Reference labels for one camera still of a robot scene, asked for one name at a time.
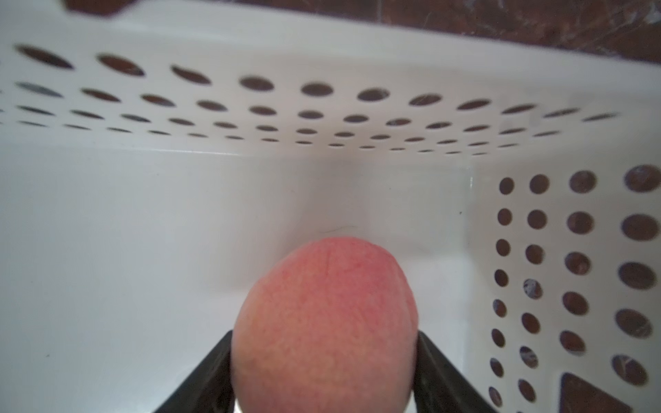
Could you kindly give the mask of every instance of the pink skin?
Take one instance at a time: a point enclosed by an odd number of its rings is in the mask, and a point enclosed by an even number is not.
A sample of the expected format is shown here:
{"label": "pink skin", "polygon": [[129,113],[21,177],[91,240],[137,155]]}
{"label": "pink skin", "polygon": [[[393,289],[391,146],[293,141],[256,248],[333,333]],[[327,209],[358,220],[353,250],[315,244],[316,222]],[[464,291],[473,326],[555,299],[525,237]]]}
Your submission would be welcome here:
{"label": "pink skin", "polygon": [[395,258],[356,238],[309,243],[253,286],[232,337],[244,413],[402,413],[418,311]]}

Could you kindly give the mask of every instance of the white plastic surface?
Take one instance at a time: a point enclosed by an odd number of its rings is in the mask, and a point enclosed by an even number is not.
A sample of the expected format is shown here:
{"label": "white plastic surface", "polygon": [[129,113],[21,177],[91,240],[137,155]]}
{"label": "white plastic surface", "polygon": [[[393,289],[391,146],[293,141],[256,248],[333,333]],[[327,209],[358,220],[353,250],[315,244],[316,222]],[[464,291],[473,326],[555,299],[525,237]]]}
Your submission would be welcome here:
{"label": "white plastic surface", "polygon": [[[30,59],[18,45],[73,69]],[[129,59],[145,75],[115,71],[99,54]],[[172,65],[211,84],[184,80]],[[274,88],[247,89],[245,76]],[[309,82],[333,93],[307,96]],[[376,87],[388,97],[357,98]],[[396,256],[420,329],[487,400],[489,387],[499,391],[501,411],[559,411],[565,372],[635,412],[660,401],[659,287],[631,289],[617,276],[630,260],[661,272],[660,237],[632,241],[621,231],[632,213],[661,219],[661,190],[624,184],[635,166],[659,167],[658,67],[215,3],[144,1],[104,20],[30,0],[0,4],[0,90],[0,412],[153,411],[232,327],[257,278],[295,247],[333,235],[362,237]],[[146,102],[147,93],[176,106]],[[442,99],[409,104],[430,93]],[[457,109],[480,99],[488,104]],[[525,104],[535,106],[503,114]],[[277,114],[254,114],[255,105]],[[567,108],[577,110],[548,116]],[[301,118],[302,110],[323,117]],[[343,120],[353,114],[369,120]],[[602,114],[612,116],[590,120]],[[387,124],[397,118],[410,123]],[[451,125],[426,127],[437,122]],[[465,131],[477,125],[489,128]],[[342,131],[354,135],[335,136]],[[557,133],[544,135],[550,131]],[[438,143],[449,140],[456,142]],[[587,194],[568,186],[580,170],[597,177]],[[536,174],[550,180],[539,195],[528,188]],[[515,188],[505,196],[498,185],[508,176]],[[513,215],[507,226],[496,219],[504,207]],[[526,223],[533,209],[546,213],[544,228]],[[587,235],[567,229],[575,211],[594,218]],[[496,253],[498,239],[509,241],[507,257]],[[544,248],[542,264],[526,260],[529,244]],[[564,266],[575,250],[592,261],[585,276]],[[506,287],[494,282],[496,269],[508,273]],[[526,296],[527,279],[541,284],[539,299]],[[563,307],[567,291],[588,300],[587,314]],[[494,314],[494,299],[506,304],[505,317]],[[614,314],[625,308],[649,319],[649,337],[618,328]],[[539,333],[523,328],[526,312],[539,319]],[[504,334],[503,348],[493,328]],[[581,335],[583,356],[561,346],[563,330]],[[535,351],[537,368],[522,362],[520,346]],[[616,354],[644,366],[645,385],[615,374]],[[520,394],[519,379],[535,389],[534,402]]]}

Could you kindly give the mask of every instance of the brown marbled countertop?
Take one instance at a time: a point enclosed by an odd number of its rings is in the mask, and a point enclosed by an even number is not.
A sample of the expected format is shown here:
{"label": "brown marbled countertop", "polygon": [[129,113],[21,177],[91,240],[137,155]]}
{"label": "brown marbled countertop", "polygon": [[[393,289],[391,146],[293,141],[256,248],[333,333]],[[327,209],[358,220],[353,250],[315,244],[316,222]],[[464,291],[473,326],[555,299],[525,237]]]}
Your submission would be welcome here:
{"label": "brown marbled countertop", "polygon": [[[111,15],[135,0],[64,0]],[[216,0],[661,63],[661,0]]]}

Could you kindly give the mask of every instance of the round hole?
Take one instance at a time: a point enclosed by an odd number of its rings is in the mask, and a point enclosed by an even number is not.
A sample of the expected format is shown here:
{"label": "round hole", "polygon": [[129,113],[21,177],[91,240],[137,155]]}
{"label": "round hole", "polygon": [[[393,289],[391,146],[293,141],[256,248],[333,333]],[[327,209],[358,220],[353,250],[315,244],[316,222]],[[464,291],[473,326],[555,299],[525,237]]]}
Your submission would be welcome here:
{"label": "round hole", "polygon": [[103,119],[103,116],[97,115],[92,112],[86,112],[84,110],[72,110],[71,113],[74,115],[79,115],[79,116],[84,116],[86,118],[91,118],[91,119]]}
{"label": "round hole", "polygon": [[525,249],[525,257],[531,264],[540,265],[544,261],[544,250],[539,245],[529,245]]}
{"label": "round hole", "polygon": [[428,106],[440,101],[441,99],[442,97],[440,94],[426,93],[414,97],[408,102],[408,104],[411,106]]}
{"label": "round hole", "polygon": [[120,56],[111,54],[99,54],[97,59],[113,70],[131,76],[144,76],[145,72],[134,62]]}
{"label": "round hole", "polygon": [[549,130],[546,132],[535,133],[533,136],[534,137],[551,136],[551,135],[557,135],[558,133],[560,133],[559,130]]}
{"label": "round hole", "polygon": [[16,86],[20,87],[21,89],[25,89],[28,92],[38,93],[44,96],[50,96],[54,98],[63,97],[58,92],[55,92],[53,89],[49,89],[48,87],[45,86],[35,85],[34,83],[16,82]]}
{"label": "round hole", "polygon": [[273,116],[276,114],[275,109],[268,106],[251,106],[250,111],[256,115]]}
{"label": "round hole", "polygon": [[571,115],[572,113],[578,112],[578,108],[566,108],[566,109],[560,109],[556,110],[554,112],[547,113],[544,115],[545,118],[557,118],[558,116],[566,116],[566,115]]}
{"label": "round hole", "polygon": [[29,122],[29,121],[27,121],[27,120],[19,120],[19,123],[20,123],[20,124],[24,124],[24,125],[30,125],[30,126],[41,126],[41,127],[43,127],[43,128],[47,128],[47,126],[44,125],[44,124],[38,124],[38,123],[36,123],[36,122]]}
{"label": "round hole", "polygon": [[619,279],[627,286],[635,289],[650,289],[656,284],[656,274],[640,262],[625,262],[617,270]]}
{"label": "round hole", "polygon": [[592,219],[592,216],[587,212],[574,212],[567,218],[567,227],[574,234],[584,235],[592,231],[592,228],[594,228],[594,219]]}
{"label": "round hole", "polygon": [[375,87],[372,89],[365,89],[361,93],[358,94],[358,100],[362,100],[364,102],[377,102],[379,100],[383,100],[390,96],[390,92],[379,88]]}
{"label": "round hole", "polygon": [[321,119],[324,117],[324,114],[316,110],[302,110],[298,112],[298,116],[305,119]]}
{"label": "round hole", "polygon": [[466,128],[463,131],[464,132],[477,132],[477,131],[485,130],[485,129],[488,129],[488,128],[489,128],[489,125],[475,125],[475,126],[471,126],[470,128]]}
{"label": "round hole", "polygon": [[198,106],[200,108],[214,110],[216,112],[225,112],[227,110],[225,105],[220,104],[218,102],[214,102],[212,100],[198,100]]}
{"label": "round hole", "polygon": [[63,125],[63,126],[66,126],[67,128],[71,128],[71,129],[92,130],[90,128],[86,128],[85,126],[80,126],[80,125],[66,124],[66,125]]}
{"label": "round hole", "polygon": [[595,120],[604,120],[616,117],[616,113],[602,113],[583,119],[583,122],[594,122]]}
{"label": "round hole", "polygon": [[117,96],[113,96],[108,92],[103,92],[97,89],[81,89],[83,93],[93,98],[105,100],[107,102],[121,102]]}
{"label": "round hole", "polygon": [[306,94],[307,96],[322,97],[332,94],[333,90],[332,87],[330,85],[327,85],[326,83],[311,82],[305,84],[301,88],[301,92],[303,94]]}
{"label": "round hole", "polygon": [[652,335],[652,323],[647,317],[632,309],[622,309],[615,314],[617,326],[629,336],[648,338]]}
{"label": "round hole", "polygon": [[519,391],[521,392],[521,395],[524,397],[524,399],[531,403],[534,402],[537,398],[535,395],[535,389],[533,389],[530,383],[523,379],[519,379]]}
{"label": "round hole", "polygon": [[31,59],[38,60],[50,66],[59,67],[61,69],[73,69],[73,66],[68,61],[64,60],[56,54],[47,52],[44,49],[27,46],[24,44],[16,45],[16,50],[28,56]]}
{"label": "round hole", "polygon": [[505,374],[505,370],[502,368],[502,364],[500,364],[497,359],[492,357],[491,360],[489,360],[489,364],[491,364],[491,370],[496,376],[502,377]]}
{"label": "round hole", "polygon": [[530,347],[522,346],[519,349],[519,356],[521,356],[521,360],[524,362],[524,364],[531,369],[536,369],[539,365],[537,354],[535,354],[535,352]]}
{"label": "round hole", "polygon": [[500,397],[500,393],[496,389],[494,389],[493,387],[489,387],[489,397],[491,397],[491,401],[497,407],[502,406],[502,397]]}
{"label": "round hole", "polygon": [[647,372],[645,368],[633,358],[624,354],[618,354],[611,361],[615,374],[629,384],[643,386],[647,383]]}
{"label": "round hole", "polygon": [[503,110],[501,113],[503,115],[511,115],[511,114],[515,114],[515,113],[526,112],[526,111],[531,110],[535,107],[537,107],[537,105],[533,104],[533,103],[519,104],[517,106],[512,106],[511,108],[507,108],[507,109]]}
{"label": "round hole", "polygon": [[524,293],[534,300],[541,298],[543,293],[541,284],[537,280],[528,278],[524,281]]}
{"label": "round hole", "polygon": [[260,76],[242,77],[240,83],[243,87],[256,92],[268,92],[274,88],[270,80]]}
{"label": "round hole", "polygon": [[574,356],[583,356],[585,354],[585,342],[575,332],[567,330],[561,332],[560,344],[569,354],[573,354]]}
{"label": "round hole", "polygon": [[491,103],[489,99],[475,99],[462,103],[457,107],[457,110],[472,110],[482,108]]}
{"label": "round hole", "polygon": [[530,313],[524,313],[521,316],[521,323],[524,325],[525,330],[530,334],[537,334],[539,330],[541,330],[539,320]]}
{"label": "round hole", "polygon": [[350,124],[359,124],[360,122],[367,122],[369,118],[365,115],[349,115],[344,118],[345,122]]}
{"label": "round hole", "polygon": [[494,312],[498,317],[505,317],[507,315],[507,306],[501,300],[495,299],[493,302]]}
{"label": "round hole", "polygon": [[408,125],[409,123],[411,123],[411,119],[396,118],[396,119],[390,119],[385,124],[387,126],[403,126],[403,125]]}
{"label": "round hole", "polygon": [[569,291],[563,295],[563,305],[573,315],[588,313],[588,300],[581,294]]}
{"label": "round hole", "polygon": [[491,339],[494,340],[494,344],[496,344],[498,347],[505,346],[505,336],[502,335],[499,329],[494,328],[491,330]]}
{"label": "round hole", "polygon": [[507,208],[498,211],[498,222],[501,225],[509,225],[512,222],[512,212]]}
{"label": "round hole", "polygon": [[122,115],[122,117],[128,120],[134,120],[136,122],[151,122],[151,120],[147,118],[143,118],[142,116],[138,116],[138,115],[131,115],[125,113]]}
{"label": "round hole", "polygon": [[622,232],[634,241],[650,241],[659,232],[659,224],[649,215],[636,213],[622,221]]}
{"label": "round hole", "polygon": [[175,104],[163,96],[159,96],[157,94],[143,94],[142,99],[148,101],[149,103],[157,104],[159,106],[169,106],[169,107],[174,107]]}
{"label": "round hole", "polygon": [[549,178],[546,175],[538,174],[530,180],[530,190],[533,194],[543,194],[549,189]]}
{"label": "round hole", "polygon": [[507,256],[510,254],[510,243],[505,241],[504,239],[499,239],[496,241],[496,251],[498,255],[500,256]]}
{"label": "round hole", "polygon": [[590,271],[590,259],[581,252],[570,252],[564,258],[564,265],[567,270],[576,274],[577,276],[584,276]]}
{"label": "round hole", "polygon": [[569,178],[569,188],[577,194],[587,194],[597,184],[597,176],[589,170],[580,170]]}
{"label": "round hole", "polygon": [[199,85],[211,85],[211,81],[209,80],[209,78],[198,71],[187,69],[177,65],[172,65],[170,66],[170,68],[172,69],[172,72],[175,73],[175,75],[179,76],[184,80],[197,83]]}
{"label": "round hole", "polygon": [[661,170],[654,165],[638,165],[624,176],[625,185],[634,192],[650,192],[657,189],[660,182]]}
{"label": "round hole", "polygon": [[496,284],[498,284],[500,287],[506,287],[507,284],[510,282],[510,278],[507,276],[507,273],[503,270],[496,270],[494,272],[494,280],[496,280]]}
{"label": "round hole", "polygon": [[505,129],[504,131],[500,132],[500,135],[512,135],[513,133],[519,133],[523,131],[525,131],[525,128]]}
{"label": "round hole", "polygon": [[216,125],[219,128],[223,129],[236,129],[237,126],[235,124],[231,124],[229,122],[214,122],[214,125]]}
{"label": "round hole", "polygon": [[546,214],[544,211],[535,209],[528,214],[528,225],[534,229],[542,229],[546,226]]}
{"label": "round hole", "polygon": [[512,178],[503,178],[500,181],[500,193],[503,195],[509,195],[514,190],[514,180]]}
{"label": "round hole", "polygon": [[433,124],[428,124],[427,129],[443,129],[452,125],[450,122],[434,122]]}
{"label": "round hole", "polygon": [[194,126],[195,124],[191,122],[190,120],[182,119],[182,118],[170,118],[168,119],[170,122],[178,125],[184,125],[184,126]]}
{"label": "round hole", "polygon": [[32,112],[36,113],[39,115],[49,115],[49,116],[55,116],[54,113],[48,112],[47,110],[39,109],[39,108],[33,108],[31,106],[16,106],[19,109],[26,110],[27,112]]}

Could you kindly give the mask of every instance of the plastic basket wall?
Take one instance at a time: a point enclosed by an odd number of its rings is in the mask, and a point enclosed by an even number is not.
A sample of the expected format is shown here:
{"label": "plastic basket wall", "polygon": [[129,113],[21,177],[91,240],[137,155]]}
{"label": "plastic basket wall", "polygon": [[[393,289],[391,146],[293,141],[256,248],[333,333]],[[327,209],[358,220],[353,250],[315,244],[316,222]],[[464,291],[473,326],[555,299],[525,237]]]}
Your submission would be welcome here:
{"label": "plastic basket wall", "polygon": [[397,257],[499,411],[658,409],[658,67],[30,0],[0,5],[0,90],[3,412],[152,411],[259,276],[335,235]]}

